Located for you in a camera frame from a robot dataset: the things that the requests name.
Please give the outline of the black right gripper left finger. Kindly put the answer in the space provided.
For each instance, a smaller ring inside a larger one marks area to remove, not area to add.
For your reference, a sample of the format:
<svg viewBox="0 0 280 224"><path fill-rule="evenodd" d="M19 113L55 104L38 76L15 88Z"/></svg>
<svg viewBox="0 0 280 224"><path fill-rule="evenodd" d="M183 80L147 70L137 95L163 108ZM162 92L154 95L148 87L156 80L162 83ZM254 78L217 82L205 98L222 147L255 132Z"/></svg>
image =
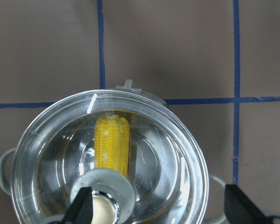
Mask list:
<svg viewBox="0 0 280 224"><path fill-rule="evenodd" d="M81 188L69 209L65 213L62 222L92 222L93 199L92 188Z"/></svg>

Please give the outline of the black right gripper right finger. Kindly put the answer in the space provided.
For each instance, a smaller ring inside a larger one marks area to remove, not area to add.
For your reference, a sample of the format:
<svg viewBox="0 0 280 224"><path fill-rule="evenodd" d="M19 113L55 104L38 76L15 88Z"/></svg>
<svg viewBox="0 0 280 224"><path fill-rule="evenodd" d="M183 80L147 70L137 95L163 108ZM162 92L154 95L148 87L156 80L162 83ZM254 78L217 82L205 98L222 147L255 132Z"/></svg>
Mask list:
<svg viewBox="0 0 280 224"><path fill-rule="evenodd" d="M224 212L230 224L271 224L272 219L234 184L226 184L224 190Z"/></svg>

